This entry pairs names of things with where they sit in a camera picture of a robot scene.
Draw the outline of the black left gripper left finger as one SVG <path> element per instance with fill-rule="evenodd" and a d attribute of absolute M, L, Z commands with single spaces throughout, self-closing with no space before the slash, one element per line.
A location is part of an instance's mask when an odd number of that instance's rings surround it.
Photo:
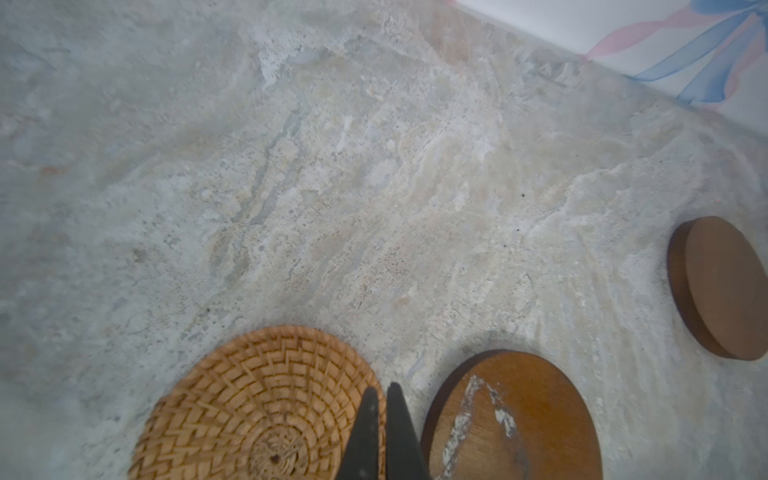
<path fill-rule="evenodd" d="M 379 475 L 379 399 L 368 387 L 362 396 L 337 480 L 376 480 Z"/>

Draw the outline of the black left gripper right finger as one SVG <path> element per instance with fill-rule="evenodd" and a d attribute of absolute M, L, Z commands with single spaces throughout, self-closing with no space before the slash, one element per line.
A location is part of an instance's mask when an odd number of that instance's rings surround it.
<path fill-rule="evenodd" d="M 386 479 L 431 479 L 402 387 L 396 382 L 387 389 Z"/>

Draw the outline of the woven rattan round coaster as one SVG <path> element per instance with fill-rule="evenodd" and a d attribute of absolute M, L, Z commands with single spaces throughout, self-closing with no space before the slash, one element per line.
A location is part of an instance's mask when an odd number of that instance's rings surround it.
<path fill-rule="evenodd" d="M 154 406 L 131 479 L 333 479 L 367 388 L 379 400 L 385 476 L 386 400 L 366 360 L 322 330 L 252 331 L 200 360 Z"/>

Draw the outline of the brown wooden coaster white streak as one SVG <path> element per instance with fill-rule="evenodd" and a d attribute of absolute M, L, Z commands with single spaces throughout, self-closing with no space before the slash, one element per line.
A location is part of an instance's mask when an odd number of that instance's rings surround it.
<path fill-rule="evenodd" d="M 596 429 L 578 389 L 531 353 L 489 350 L 458 366 L 428 411 L 434 479 L 600 479 Z"/>

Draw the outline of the plain brown wooden coaster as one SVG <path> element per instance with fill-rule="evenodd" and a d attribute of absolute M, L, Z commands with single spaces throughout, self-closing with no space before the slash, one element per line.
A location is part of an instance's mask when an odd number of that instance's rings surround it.
<path fill-rule="evenodd" d="M 738 228 L 718 216 L 680 224 L 667 273 L 683 322 L 706 350 L 741 361 L 767 354 L 767 273 Z"/>

